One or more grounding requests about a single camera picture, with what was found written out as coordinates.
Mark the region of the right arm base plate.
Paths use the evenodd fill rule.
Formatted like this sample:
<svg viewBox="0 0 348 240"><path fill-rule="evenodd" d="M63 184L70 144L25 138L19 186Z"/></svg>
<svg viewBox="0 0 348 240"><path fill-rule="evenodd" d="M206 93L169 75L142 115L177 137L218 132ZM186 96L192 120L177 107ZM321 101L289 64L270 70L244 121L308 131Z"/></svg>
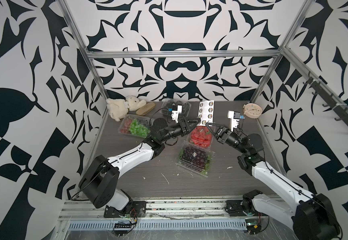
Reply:
<svg viewBox="0 0 348 240"><path fill-rule="evenodd" d="M225 212L230 217L259 217L268 216L264 213L258 212L251 200L227 200L225 206Z"/></svg>

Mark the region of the white plush toy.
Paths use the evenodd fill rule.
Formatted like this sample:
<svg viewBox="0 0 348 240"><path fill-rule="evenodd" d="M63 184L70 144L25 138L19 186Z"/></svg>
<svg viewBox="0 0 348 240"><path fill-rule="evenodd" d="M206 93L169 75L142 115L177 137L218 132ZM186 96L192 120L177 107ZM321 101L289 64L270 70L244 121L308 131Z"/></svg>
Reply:
<svg viewBox="0 0 348 240"><path fill-rule="evenodd" d="M135 96L127 96L125 99L106 99L110 117L119 122L129 111L137 111L144 107L146 100L139 100Z"/></svg>

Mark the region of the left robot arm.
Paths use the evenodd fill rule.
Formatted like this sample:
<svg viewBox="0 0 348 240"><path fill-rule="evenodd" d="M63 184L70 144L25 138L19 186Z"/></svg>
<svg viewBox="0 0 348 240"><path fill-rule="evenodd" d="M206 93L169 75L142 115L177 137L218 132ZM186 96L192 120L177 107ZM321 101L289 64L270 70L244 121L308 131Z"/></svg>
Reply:
<svg viewBox="0 0 348 240"><path fill-rule="evenodd" d="M113 157L97 156L79 183L80 192L97 209L108 205L123 214L130 211L132 198L117 188L118 180L134 167L157 157L166 141L190 134L200 122L199 118L179 117L169 126L165 119L155 119L150 133L138 146Z"/></svg>

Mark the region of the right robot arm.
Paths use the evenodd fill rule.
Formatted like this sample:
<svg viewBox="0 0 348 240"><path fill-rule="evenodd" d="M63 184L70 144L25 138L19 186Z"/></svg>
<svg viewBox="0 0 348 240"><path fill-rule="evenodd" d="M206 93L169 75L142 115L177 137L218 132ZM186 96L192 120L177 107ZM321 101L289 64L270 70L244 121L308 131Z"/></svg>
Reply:
<svg viewBox="0 0 348 240"><path fill-rule="evenodd" d="M239 136L227 126L207 123L207 128L221 144L238 150L242 170L273 190L283 202L273 201L259 191L244 195L246 213L256 211L291 229L299 240L342 239L343 231L334 213L331 201L323 194L315 195L275 170L260 155L264 150L258 134Z"/></svg>

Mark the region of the purple grape clamshell box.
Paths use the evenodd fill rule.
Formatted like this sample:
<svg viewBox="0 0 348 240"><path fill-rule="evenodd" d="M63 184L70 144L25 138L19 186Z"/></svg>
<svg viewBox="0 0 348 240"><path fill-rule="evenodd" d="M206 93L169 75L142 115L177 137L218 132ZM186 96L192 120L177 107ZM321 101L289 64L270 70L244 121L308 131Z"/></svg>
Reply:
<svg viewBox="0 0 348 240"><path fill-rule="evenodd" d="M197 153L196 157L192 156L193 152ZM214 157L215 153L212 151L184 143L177 158L177 165L207 178Z"/></svg>

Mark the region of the strawberry clamshell box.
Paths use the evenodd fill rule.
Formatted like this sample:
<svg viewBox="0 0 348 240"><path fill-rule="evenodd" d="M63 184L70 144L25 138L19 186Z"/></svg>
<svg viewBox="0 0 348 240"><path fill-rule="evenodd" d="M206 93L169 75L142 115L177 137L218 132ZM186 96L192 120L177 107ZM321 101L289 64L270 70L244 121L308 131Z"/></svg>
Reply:
<svg viewBox="0 0 348 240"><path fill-rule="evenodd" d="M205 126L197 126L188 137L190 144L206 150L211 148L212 141L213 135Z"/></svg>

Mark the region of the white fruit sticker sheet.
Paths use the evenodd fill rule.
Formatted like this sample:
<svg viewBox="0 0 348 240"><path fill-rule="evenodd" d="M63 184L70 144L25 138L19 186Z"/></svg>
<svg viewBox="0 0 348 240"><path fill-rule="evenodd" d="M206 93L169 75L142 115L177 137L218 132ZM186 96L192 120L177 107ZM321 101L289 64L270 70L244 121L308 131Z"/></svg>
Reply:
<svg viewBox="0 0 348 240"><path fill-rule="evenodd" d="M213 123L215 101L203 101L199 104L198 118L201 119L199 126Z"/></svg>

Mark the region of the right black controller board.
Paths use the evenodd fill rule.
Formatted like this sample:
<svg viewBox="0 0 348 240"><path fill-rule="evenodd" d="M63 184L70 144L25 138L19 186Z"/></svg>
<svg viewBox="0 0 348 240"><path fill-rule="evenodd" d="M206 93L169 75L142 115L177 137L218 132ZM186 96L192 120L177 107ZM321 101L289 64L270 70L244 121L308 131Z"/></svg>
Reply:
<svg viewBox="0 0 348 240"><path fill-rule="evenodd" d="M258 223L256 220L247 219L245 223L249 235L257 235L262 231L261 223Z"/></svg>

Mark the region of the beige alarm clock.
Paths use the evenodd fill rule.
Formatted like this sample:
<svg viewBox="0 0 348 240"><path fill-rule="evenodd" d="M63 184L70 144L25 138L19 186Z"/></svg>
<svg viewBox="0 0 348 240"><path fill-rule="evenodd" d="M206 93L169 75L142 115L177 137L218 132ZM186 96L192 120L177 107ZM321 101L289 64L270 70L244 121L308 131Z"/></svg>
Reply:
<svg viewBox="0 0 348 240"><path fill-rule="evenodd" d="M248 103L243 106L244 116L250 119L258 119L263 113L262 108L254 103Z"/></svg>

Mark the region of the left black controller board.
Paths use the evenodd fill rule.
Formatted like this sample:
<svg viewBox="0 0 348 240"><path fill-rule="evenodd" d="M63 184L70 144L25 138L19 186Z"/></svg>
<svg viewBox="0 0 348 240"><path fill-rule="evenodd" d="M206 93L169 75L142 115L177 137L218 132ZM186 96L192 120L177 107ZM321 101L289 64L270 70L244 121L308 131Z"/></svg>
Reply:
<svg viewBox="0 0 348 240"><path fill-rule="evenodd" d="M134 228L134 224L131 223L115 223L112 233L118 237L128 234Z"/></svg>

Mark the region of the green grape clamshell box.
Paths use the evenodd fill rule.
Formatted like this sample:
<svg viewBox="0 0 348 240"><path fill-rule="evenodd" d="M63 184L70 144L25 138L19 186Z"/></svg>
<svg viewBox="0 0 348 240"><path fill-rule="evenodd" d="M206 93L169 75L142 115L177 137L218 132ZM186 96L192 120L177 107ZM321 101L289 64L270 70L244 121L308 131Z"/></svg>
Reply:
<svg viewBox="0 0 348 240"><path fill-rule="evenodd" d="M138 115L126 115L121 122L118 132L146 138L150 134L150 118Z"/></svg>

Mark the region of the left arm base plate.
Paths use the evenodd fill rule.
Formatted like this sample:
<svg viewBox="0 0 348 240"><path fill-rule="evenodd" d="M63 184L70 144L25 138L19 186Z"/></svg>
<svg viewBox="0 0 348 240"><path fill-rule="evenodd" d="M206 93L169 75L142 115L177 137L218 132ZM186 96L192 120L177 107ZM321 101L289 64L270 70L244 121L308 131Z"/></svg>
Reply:
<svg viewBox="0 0 348 240"><path fill-rule="evenodd" d="M107 205L103 216L104 218L143 217L146 212L146 204L146 201L131 201L122 210Z"/></svg>

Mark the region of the empty stacked clamshell boxes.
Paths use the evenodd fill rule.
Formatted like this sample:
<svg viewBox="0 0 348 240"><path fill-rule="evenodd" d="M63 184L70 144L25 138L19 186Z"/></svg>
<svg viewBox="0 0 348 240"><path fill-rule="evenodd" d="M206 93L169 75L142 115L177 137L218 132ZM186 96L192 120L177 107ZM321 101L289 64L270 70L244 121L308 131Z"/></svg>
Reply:
<svg viewBox="0 0 348 240"><path fill-rule="evenodd" d="M177 111L178 106L182 107L182 115L187 117L191 109L191 104L189 102L174 99L164 99L162 101L162 115L166 117L171 116L171 112Z"/></svg>

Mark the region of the black controller board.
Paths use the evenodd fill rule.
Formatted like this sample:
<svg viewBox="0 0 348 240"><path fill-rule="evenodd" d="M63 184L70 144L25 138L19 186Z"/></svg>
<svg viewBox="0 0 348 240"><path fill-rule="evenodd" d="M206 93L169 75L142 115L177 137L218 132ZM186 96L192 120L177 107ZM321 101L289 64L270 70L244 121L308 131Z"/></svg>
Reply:
<svg viewBox="0 0 348 240"><path fill-rule="evenodd" d="M118 237L128 234L134 228L134 224L131 223L115 223L112 233Z"/></svg>
<svg viewBox="0 0 348 240"><path fill-rule="evenodd" d="M247 219L245 223L249 235L257 235L262 231L261 223L258 223L256 220Z"/></svg>

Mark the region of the black wall hook rail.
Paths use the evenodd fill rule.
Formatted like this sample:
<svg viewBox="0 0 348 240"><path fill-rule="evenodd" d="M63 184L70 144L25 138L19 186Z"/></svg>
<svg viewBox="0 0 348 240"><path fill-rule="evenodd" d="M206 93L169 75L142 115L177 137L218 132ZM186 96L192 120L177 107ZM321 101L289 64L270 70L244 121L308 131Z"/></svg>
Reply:
<svg viewBox="0 0 348 240"><path fill-rule="evenodd" d="M337 115L335 121L343 122L348 127L348 104L340 99L323 80L315 78L312 72L308 71L308 78L304 85L313 89L313 96L319 96L324 101L323 108L329 109Z"/></svg>

